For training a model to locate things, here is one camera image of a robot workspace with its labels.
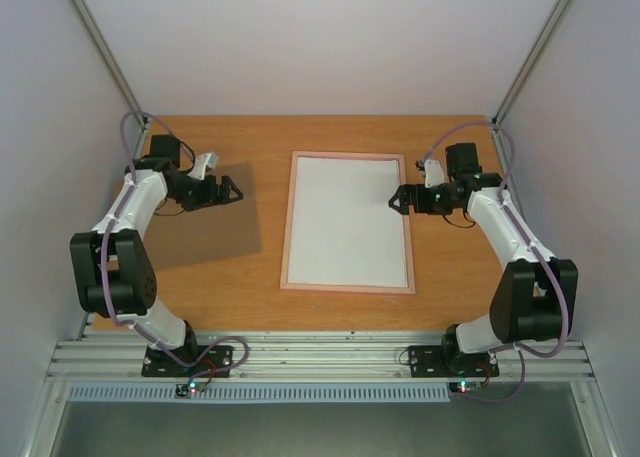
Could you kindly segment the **pink picture frame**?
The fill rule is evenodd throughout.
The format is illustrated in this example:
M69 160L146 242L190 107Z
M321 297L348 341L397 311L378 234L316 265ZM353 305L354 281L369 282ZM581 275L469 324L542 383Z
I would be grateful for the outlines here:
M405 181L400 154L294 152L281 288L413 294L409 219L388 204Z

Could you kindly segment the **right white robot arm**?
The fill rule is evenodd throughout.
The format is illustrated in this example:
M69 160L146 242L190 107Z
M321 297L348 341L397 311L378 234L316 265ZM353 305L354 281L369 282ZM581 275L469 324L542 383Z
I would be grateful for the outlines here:
M441 362L461 375L481 359L512 348L543 358L556 356L572 327L578 269L559 259L534 235L513 204L504 178L482 169L475 144L454 144L444 164L417 162L421 184L403 184L389 200L402 215L446 218L460 210L478 226L502 267L487 314L454 324L441 340Z

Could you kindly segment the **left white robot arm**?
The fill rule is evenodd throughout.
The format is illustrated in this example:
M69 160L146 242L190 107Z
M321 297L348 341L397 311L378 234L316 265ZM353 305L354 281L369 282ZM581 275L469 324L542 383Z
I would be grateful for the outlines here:
M233 180L216 177L213 152L197 155L189 169L180 166L185 145L171 134L155 135L149 152L131 160L121 190L106 215L89 232L76 233L70 255L82 309L128 327L179 375L195 372L204 357L191 326L160 300L143 237L161 203L185 212L242 200Z

